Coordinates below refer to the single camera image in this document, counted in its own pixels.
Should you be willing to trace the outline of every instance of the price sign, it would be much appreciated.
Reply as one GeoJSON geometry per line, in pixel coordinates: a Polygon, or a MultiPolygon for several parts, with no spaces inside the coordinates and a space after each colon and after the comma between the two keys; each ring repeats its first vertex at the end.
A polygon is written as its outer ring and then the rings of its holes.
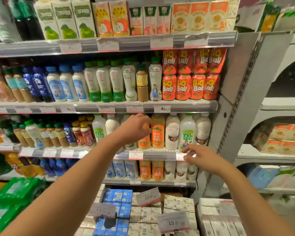
{"type": "Polygon", "coordinates": [[[143,113],[143,106],[126,106],[127,113],[143,113]]]}
{"type": "Polygon", "coordinates": [[[30,108],[16,108],[15,111],[18,114],[32,114],[33,111],[30,108]]]}
{"type": "Polygon", "coordinates": [[[208,46],[209,33],[185,36],[185,48],[203,48],[208,46]]]}
{"type": "Polygon", "coordinates": [[[56,157],[57,150],[54,149],[45,149],[43,157],[56,157]]]}
{"type": "Polygon", "coordinates": [[[98,52],[118,52],[119,42],[110,39],[97,39],[98,52]]]}
{"type": "Polygon", "coordinates": [[[116,214],[116,206],[105,203],[93,203],[87,215],[99,217],[106,216],[114,218],[116,214]]]}
{"type": "Polygon", "coordinates": [[[141,185],[141,181],[130,181],[130,185],[141,185]]]}
{"type": "Polygon", "coordinates": [[[171,36],[151,36],[151,50],[171,50],[173,49],[174,39],[171,36]]]}
{"type": "Polygon", "coordinates": [[[170,105],[165,106],[154,106],[155,113],[170,113],[170,105]]]}
{"type": "Polygon", "coordinates": [[[82,45],[79,40],[59,40],[59,47],[63,54],[82,53],[82,45]]]}
{"type": "Polygon", "coordinates": [[[179,231],[187,231],[190,228],[185,210],[157,215],[158,228],[162,234],[179,231]]]}
{"type": "Polygon", "coordinates": [[[100,113],[116,113],[116,110],[114,107],[98,106],[98,112],[100,112],[100,113]]]}
{"type": "Polygon", "coordinates": [[[180,182],[174,182],[174,186],[186,186],[187,184],[186,183],[180,183],[180,182]]]}
{"type": "Polygon", "coordinates": [[[20,156],[32,156],[34,153],[34,149],[35,148],[31,148],[31,147],[23,147],[19,155],[20,156]]]}
{"type": "Polygon", "coordinates": [[[187,155],[187,153],[176,152],[176,160],[177,161],[184,161],[184,156],[185,155],[187,155]]]}
{"type": "Polygon", "coordinates": [[[239,216],[232,200],[222,200],[219,206],[220,215],[239,216]]]}
{"type": "Polygon", "coordinates": [[[74,150],[62,149],[62,151],[60,153],[60,157],[73,158],[73,153],[74,153],[74,150]]]}
{"type": "Polygon", "coordinates": [[[75,107],[72,106],[63,106],[60,107],[62,113],[75,113],[75,107]]]}
{"type": "Polygon", "coordinates": [[[129,160],[142,160],[143,152],[140,151],[129,151],[129,160]]]}
{"type": "Polygon", "coordinates": [[[57,113],[56,108],[54,107],[41,107],[39,109],[41,113],[57,113]]]}
{"type": "Polygon", "coordinates": [[[136,195],[136,200],[139,207],[143,207],[150,203],[160,201],[160,199],[161,199],[161,194],[158,190],[158,187],[153,188],[151,190],[144,191],[136,195]]]}
{"type": "Polygon", "coordinates": [[[83,156],[85,156],[86,154],[88,154],[89,151],[79,151],[79,158],[82,158],[83,156]]]}

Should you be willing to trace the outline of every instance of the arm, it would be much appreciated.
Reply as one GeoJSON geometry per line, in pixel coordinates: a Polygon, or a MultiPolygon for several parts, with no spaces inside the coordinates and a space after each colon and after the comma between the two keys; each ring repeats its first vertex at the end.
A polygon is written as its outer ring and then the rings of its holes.
{"type": "Polygon", "coordinates": [[[186,155],[186,162],[220,176],[227,184],[248,236],[295,236],[287,222],[273,210],[234,165],[209,147],[188,145],[183,152],[188,150],[195,151],[197,155],[186,155]]]}
{"type": "Polygon", "coordinates": [[[151,119],[132,115],[35,199],[0,236],[72,236],[96,198],[106,171],[125,144],[151,133],[151,119]]]}

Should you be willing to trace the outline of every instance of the blue bottle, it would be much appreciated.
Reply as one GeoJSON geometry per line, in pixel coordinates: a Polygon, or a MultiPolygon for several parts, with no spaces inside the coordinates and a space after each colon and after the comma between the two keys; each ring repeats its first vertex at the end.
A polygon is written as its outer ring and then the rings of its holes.
{"type": "Polygon", "coordinates": [[[34,80],[37,84],[40,94],[43,96],[43,100],[46,103],[53,102],[54,99],[52,97],[51,90],[49,89],[49,85],[46,79],[47,77],[44,73],[43,68],[34,67],[33,71],[34,71],[34,80]]]}
{"type": "Polygon", "coordinates": [[[63,170],[63,173],[65,173],[67,170],[69,170],[69,168],[66,166],[66,162],[64,159],[57,159],[57,163],[56,163],[58,169],[63,170]]]}
{"type": "Polygon", "coordinates": [[[78,160],[79,160],[79,159],[67,158],[67,159],[66,159],[66,165],[67,165],[67,167],[68,167],[68,168],[73,167],[73,165],[74,165],[75,163],[77,163],[78,160]]]}
{"type": "Polygon", "coordinates": [[[75,138],[75,135],[73,134],[71,123],[72,122],[64,122],[63,130],[64,130],[64,134],[66,134],[69,145],[71,147],[76,147],[78,144],[76,143],[76,138],[75,138]]]}
{"type": "Polygon", "coordinates": [[[46,171],[48,177],[54,177],[56,175],[54,170],[50,168],[48,158],[41,158],[40,166],[46,171]]]}
{"type": "Polygon", "coordinates": [[[33,99],[35,100],[35,102],[38,102],[38,103],[43,102],[43,98],[34,80],[33,69],[31,67],[26,67],[26,68],[23,68],[23,72],[24,72],[24,75],[23,75],[24,80],[30,90],[31,95],[33,96],[33,99]]]}
{"type": "Polygon", "coordinates": [[[63,170],[57,167],[57,160],[55,158],[49,159],[49,165],[54,170],[56,176],[60,177],[64,174],[63,170]]]}

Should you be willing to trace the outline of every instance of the boxed milk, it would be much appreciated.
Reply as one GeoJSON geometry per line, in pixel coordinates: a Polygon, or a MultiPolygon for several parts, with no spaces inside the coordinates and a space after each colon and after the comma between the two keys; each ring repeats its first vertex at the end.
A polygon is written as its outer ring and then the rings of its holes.
{"type": "Polygon", "coordinates": [[[160,6],[157,9],[157,34],[170,33],[171,6],[160,6]]]}
{"type": "Polygon", "coordinates": [[[112,37],[113,28],[108,2],[93,2],[92,8],[98,37],[112,37]]]}
{"type": "Polygon", "coordinates": [[[144,34],[154,35],[157,33],[157,6],[144,7],[144,34]]]}
{"type": "Polygon", "coordinates": [[[53,11],[60,29],[62,39],[78,39],[71,0],[56,0],[52,2],[53,11]]]}
{"type": "Polygon", "coordinates": [[[171,12],[170,33],[187,33],[191,3],[174,3],[171,12]]]}
{"type": "Polygon", "coordinates": [[[114,36],[130,35],[130,25],[128,17],[128,3],[126,0],[110,1],[110,18],[113,26],[114,36]]]}
{"type": "Polygon", "coordinates": [[[210,2],[193,2],[190,11],[190,32],[207,31],[210,2]]]}
{"type": "Polygon", "coordinates": [[[34,8],[45,39],[61,39],[51,2],[39,0],[35,2],[34,8]]]}
{"type": "Polygon", "coordinates": [[[143,35],[143,7],[130,7],[129,18],[131,35],[143,35]]]}
{"type": "Polygon", "coordinates": [[[97,37],[90,2],[91,0],[71,1],[80,39],[97,37]]]}

